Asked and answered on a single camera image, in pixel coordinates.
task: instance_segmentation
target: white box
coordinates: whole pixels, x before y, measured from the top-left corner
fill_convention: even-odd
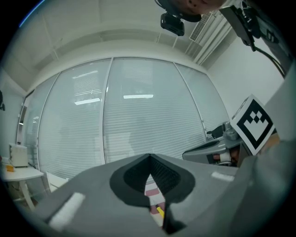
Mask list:
[[[253,155],[256,155],[271,136],[275,127],[262,103],[250,95],[230,121]]]
[[[27,167],[28,166],[28,153],[25,146],[16,144],[9,144],[9,158],[10,163],[14,167]]]

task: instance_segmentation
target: white chair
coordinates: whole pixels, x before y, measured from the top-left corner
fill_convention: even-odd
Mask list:
[[[48,180],[48,184],[49,184],[49,189],[51,192],[55,191],[60,186],[67,183],[69,180],[69,178],[64,179],[59,176],[53,175],[49,172],[46,172],[46,175],[47,175],[47,180]]]

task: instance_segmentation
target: yellow object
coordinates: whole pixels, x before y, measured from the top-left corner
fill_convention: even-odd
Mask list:
[[[6,165],[6,170],[8,172],[14,172],[14,167],[12,165]]]
[[[162,218],[164,218],[165,217],[165,212],[161,209],[161,207],[157,205],[156,209],[158,210],[158,212],[162,216]]]

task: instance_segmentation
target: table leg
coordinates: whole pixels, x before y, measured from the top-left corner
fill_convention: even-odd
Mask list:
[[[31,211],[33,211],[34,208],[35,208],[35,206],[34,206],[32,200],[30,198],[29,191],[28,191],[28,189],[26,187],[26,181],[25,180],[21,180],[19,182],[19,185],[20,185],[20,188],[22,189],[22,192],[24,194],[24,197],[26,199],[26,202],[27,202],[29,208],[31,209]]]

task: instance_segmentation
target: ceiling vent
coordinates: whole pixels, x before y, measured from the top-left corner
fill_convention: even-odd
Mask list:
[[[205,26],[207,25],[207,23],[210,21],[210,18],[212,16],[213,15],[210,12],[207,13],[207,14],[204,14],[203,17],[202,17],[202,19],[195,26],[195,28],[192,31],[189,39],[191,39],[192,41],[196,42],[196,40],[198,39],[199,35],[203,31],[203,29],[205,28]]]

